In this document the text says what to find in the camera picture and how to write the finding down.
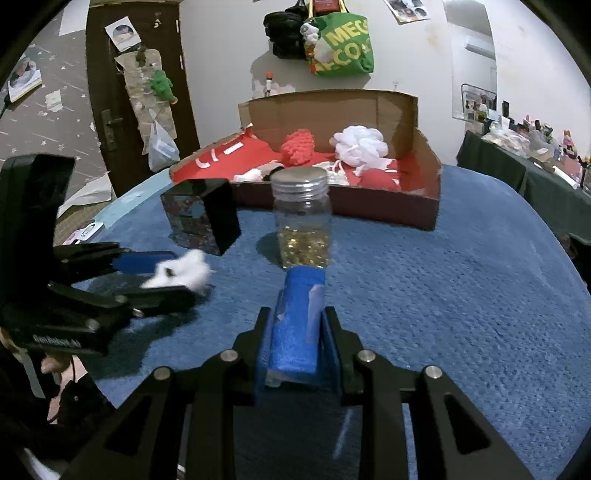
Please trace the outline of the person's left hand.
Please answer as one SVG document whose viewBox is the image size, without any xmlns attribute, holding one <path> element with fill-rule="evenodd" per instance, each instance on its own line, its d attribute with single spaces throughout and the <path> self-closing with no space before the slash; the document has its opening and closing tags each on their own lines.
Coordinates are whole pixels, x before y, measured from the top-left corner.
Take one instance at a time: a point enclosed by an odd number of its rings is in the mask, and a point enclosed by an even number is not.
<svg viewBox="0 0 591 480">
<path fill-rule="evenodd" d="M 35 369 L 30 369 L 28 364 L 31 359 L 26 349 L 19 348 L 11 339 L 9 333 L 1 329 L 2 345 L 20 362 L 25 368 L 25 372 L 34 373 Z M 87 374 L 87 370 L 82 361 L 77 356 L 67 356 L 61 354 L 47 354 L 40 363 L 39 371 L 41 374 L 50 375 L 58 381 L 59 392 L 56 397 L 49 401 L 47 420 L 50 424 L 57 423 L 59 413 L 60 396 L 69 382 L 76 383 Z"/>
</svg>

